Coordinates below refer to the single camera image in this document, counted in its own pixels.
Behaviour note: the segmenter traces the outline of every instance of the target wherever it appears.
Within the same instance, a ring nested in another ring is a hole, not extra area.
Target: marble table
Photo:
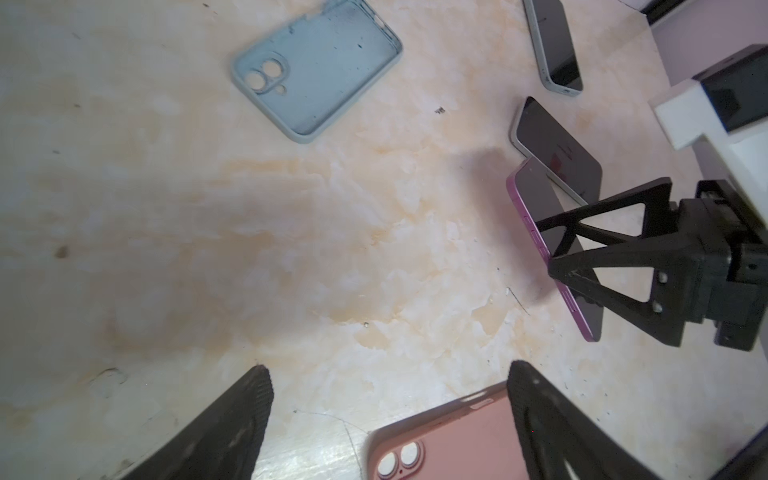
[[[668,479],[705,478],[768,421],[760,346],[716,347],[710,323],[676,349],[606,313],[586,343],[505,192],[534,95],[604,196],[662,176],[694,193],[647,104],[670,85],[640,13],[564,0],[585,83],[566,98],[519,0],[371,0],[404,57],[299,145],[228,64],[319,2],[204,1],[0,6],[1,477],[117,478],[257,363],[269,480],[359,478],[368,432],[513,359]]]

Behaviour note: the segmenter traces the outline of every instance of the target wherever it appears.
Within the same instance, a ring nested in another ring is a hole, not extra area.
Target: beige tabletop
[[[709,322],[678,349],[606,312],[586,343],[505,191],[534,95],[604,197],[663,176],[694,194],[647,104],[670,85],[640,13],[564,0],[585,84],[567,98],[520,0],[372,0],[402,60],[299,145],[228,65],[319,2],[204,1],[0,6],[1,477],[117,478],[257,363],[275,402],[255,478],[358,478],[367,432],[513,359],[668,479],[768,420],[760,346],[717,347]]]

